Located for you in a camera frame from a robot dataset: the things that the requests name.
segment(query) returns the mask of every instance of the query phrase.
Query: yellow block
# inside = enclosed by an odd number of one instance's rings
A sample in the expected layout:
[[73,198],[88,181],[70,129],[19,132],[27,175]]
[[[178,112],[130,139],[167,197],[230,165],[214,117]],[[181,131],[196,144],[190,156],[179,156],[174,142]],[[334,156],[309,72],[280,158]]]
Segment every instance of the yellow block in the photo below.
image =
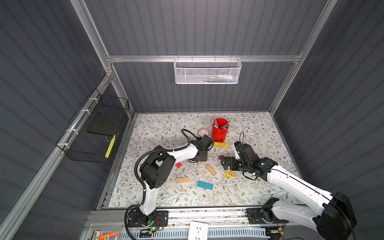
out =
[[111,142],[109,143],[107,153],[105,154],[105,158],[108,158],[109,155],[111,154],[112,147],[113,147],[113,144],[115,143],[115,140],[116,140],[116,135],[113,135],[113,138],[111,139]]
[[219,147],[228,147],[228,143],[226,142],[215,142],[214,145]]

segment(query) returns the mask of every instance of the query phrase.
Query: floral tablecloth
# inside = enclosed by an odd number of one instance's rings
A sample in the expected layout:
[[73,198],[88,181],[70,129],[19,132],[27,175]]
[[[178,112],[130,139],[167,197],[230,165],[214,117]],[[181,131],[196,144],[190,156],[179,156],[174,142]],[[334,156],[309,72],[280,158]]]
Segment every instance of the floral tablecloth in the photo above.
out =
[[[225,140],[230,146],[214,146],[208,152],[208,161],[201,165],[182,161],[179,169],[174,166],[160,187],[157,206],[261,205],[270,197],[301,204],[295,196],[260,178],[249,180],[237,171],[235,177],[228,179],[218,159],[219,155],[234,156],[231,146],[244,131],[244,143],[251,145],[259,157],[271,158],[298,175],[269,113],[174,113],[138,115],[109,207],[128,207],[141,202],[142,186],[134,176],[133,167],[142,154],[158,145],[172,148],[184,144],[182,128],[196,135],[202,127],[212,132],[214,116],[231,122]],[[207,164],[217,172],[215,176],[206,169]],[[189,177],[189,182],[176,184],[175,179],[179,177]],[[212,183],[213,190],[197,187],[198,181]]]

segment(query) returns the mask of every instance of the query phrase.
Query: black pad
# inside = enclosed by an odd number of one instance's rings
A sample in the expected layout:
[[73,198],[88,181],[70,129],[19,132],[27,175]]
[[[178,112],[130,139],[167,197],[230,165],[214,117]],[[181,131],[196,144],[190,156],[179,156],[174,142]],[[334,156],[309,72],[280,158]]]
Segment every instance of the black pad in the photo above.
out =
[[119,120],[119,115],[99,112],[87,128],[87,132],[112,137],[119,124]]

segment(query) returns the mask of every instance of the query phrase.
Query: wooden block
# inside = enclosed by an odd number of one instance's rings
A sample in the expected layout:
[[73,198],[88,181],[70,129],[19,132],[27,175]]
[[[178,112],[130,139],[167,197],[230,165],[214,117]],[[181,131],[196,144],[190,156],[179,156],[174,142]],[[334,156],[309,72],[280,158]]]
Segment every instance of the wooden block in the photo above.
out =
[[180,177],[180,178],[176,178],[176,183],[179,184],[179,183],[183,183],[183,182],[189,182],[189,177]]
[[208,165],[206,165],[205,166],[207,169],[208,169],[208,171],[214,176],[214,175],[216,175],[216,171],[208,164]]

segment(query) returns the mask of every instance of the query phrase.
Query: aluminum frame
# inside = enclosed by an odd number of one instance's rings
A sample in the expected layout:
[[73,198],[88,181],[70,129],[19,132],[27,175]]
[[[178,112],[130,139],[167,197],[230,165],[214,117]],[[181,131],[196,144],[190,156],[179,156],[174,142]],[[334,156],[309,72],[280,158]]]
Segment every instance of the aluminum frame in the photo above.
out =
[[118,179],[118,176],[119,176],[119,173],[120,173],[120,169],[121,169],[121,165],[122,165],[122,163],[124,161],[124,156],[126,154],[126,150],[127,150],[129,141],[131,139],[133,128],[135,127],[136,119],[137,119],[137,115],[134,115],[134,117],[129,120],[127,128],[126,128],[126,130],[124,132],[124,136],[123,136],[123,138],[121,140],[122,144],[119,147],[118,153],[116,155],[116,158],[115,158],[115,160],[113,162],[111,171],[109,173],[107,182],[105,183],[103,193],[101,194],[99,203],[97,205],[96,209],[98,209],[98,210],[105,208],[104,207],[104,203],[105,203],[106,196],[107,195],[112,195],[112,191],[113,191],[113,189],[115,187],[115,184],[116,184],[116,181]]
[[307,58],[314,42],[316,41],[317,37],[319,36],[322,28],[324,27],[325,23],[327,22],[329,16],[331,15],[331,12],[333,11],[334,7],[336,6],[338,0],[327,0],[327,2],[324,4],[323,9],[321,10],[313,28],[311,29],[311,32],[309,33],[307,39],[304,42],[304,45],[301,49],[301,56],[297,63],[294,63],[289,70],[287,76],[285,77],[285,80],[280,87],[279,91],[277,92],[275,99],[272,102],[271,107],[269,108],[269,112],[274,115],[277,108],[279,107],[281,101],[283,100],[286,92],[288,91],[289,87],[291,86],[294,78],[296,77],[297,73],[299,72],[301,66],[304,63],[304,60]]
[[[88,109],[99,93],[102,94],[105,92],[112,78],[113,76],[111,72],[108,72],[100,82],[99,86],[97,86],[97,90],[92,93],[88,101],[84,104],[82,110]],[[84,114],[87,114],[86,111],[80,111],[71,123],[69,129],[74,129]],[[60,142],[65,142],[70,134],[70,131],[66,131],[60,139]],[[45,160],[39,171],[36,173],[21,197],[17,200],[16,204],[0,225],[0,240],[11,240],[13,238],[32,206],[40,196],[44,187],[51,179],[52,174],[55,172],[64,155],[64,152],[58,146],[55,146],[51,154]]]
[[134,109],[131,105],[131,102],[124,90],[124,87],[121,84],[120,78],[117,75],[116,69],[114,68],[113,64],[109,63],[106,59],[108,56],[108,51],[103,43],[103,40],[101,39],[101,36],[96,28],[96,25],[92,19],[91,13],[88,10],[88,7],[84,0],[71,0],[71,4],[73,8],[75,9],[75,12],[77,16],[80,19],[81,24],[83,25],[85,32],[88,35],[89,40],[92,43],[93,48],[95,49],[101,64],[103,65],[106,72],[112,71],[115,78],[112,81],[112,86],[115,89],[117,95],[119,98],[126,98],[128,99],[129,103],[129,109],[132,113]]
[[118,56],[108,55],[106,57],[109,63],[173,63],[177,61],[233,61],[233,59],[240,59],[243,63],[297,63],[300,60],[300,55],[260,55],[260,56],[166,56],[166,55],[148,55],[148,56]]
[[[260,205],[240,207],[192,207],[192,208],[158,208],[169,211],[168,226],[165,229],[188,228],[193,221],[209,222],[209,227],[275,227],[275,223],[249,224],[245,216],[247,208],[261,208]],[[90,239],[94,230],[112,230],[124,228],[125,210],[104,210],[90,211],[87,222],[84,226],[80,240]],[[299,225],[289,222],[286,226]]]

